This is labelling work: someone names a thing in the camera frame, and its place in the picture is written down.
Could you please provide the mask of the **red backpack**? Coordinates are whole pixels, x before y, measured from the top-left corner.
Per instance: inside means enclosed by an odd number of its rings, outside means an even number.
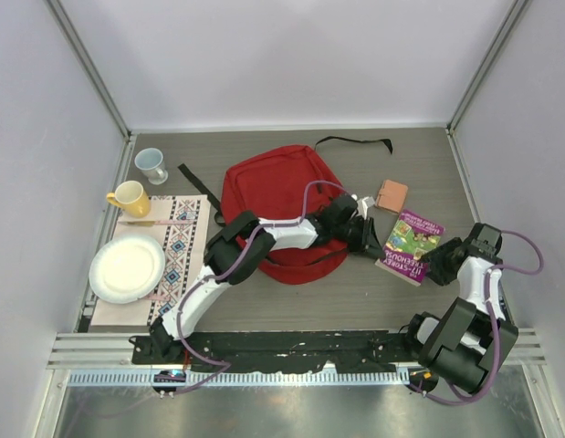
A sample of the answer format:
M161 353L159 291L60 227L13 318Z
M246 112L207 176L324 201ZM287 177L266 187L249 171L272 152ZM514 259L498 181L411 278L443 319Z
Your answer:
M220 231L244 211L265 219L295 219L348 194L330 167L307 145L279 147L232 166L225 173L221 197L211 194L185 165L179 169L215 207ZM302 285L329 275L349 254L355 253L332 239L316 248L272 251L258 269L280 283Z

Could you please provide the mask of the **purple treehouse book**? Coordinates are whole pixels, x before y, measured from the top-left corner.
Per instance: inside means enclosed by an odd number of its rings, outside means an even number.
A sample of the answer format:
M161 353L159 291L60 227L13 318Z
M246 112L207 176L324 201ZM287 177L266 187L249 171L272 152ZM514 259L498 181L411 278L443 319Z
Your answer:
M427 272L420 259L439 245L445 228L436 222L403 209L385 243L385 258L375 265L419 287Z

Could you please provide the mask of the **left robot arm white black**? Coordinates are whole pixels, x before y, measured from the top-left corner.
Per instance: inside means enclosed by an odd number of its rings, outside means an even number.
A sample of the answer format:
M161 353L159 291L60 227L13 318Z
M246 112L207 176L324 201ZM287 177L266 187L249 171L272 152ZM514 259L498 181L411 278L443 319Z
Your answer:
M272 251L306 250L337 239L351 253L377 261L385 252L374 221L358 212L358 201L342 194L315 213L273 220L244 211L215 235L205 248L204 263L178 304L160 315L149 328L153 354L163 363L177 362L183 340L206 310L231 286L246 281Z

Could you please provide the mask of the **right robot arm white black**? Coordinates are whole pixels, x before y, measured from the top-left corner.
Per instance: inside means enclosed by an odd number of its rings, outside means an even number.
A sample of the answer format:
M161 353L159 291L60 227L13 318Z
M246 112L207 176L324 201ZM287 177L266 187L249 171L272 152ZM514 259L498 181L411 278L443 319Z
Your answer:
M459 296L440 318L414 315L402 338L407 357L470 396L483 389L518 340L498 294L501 245L500 230L477 223L468 237L422 255L426 276L439 286L457 281Z

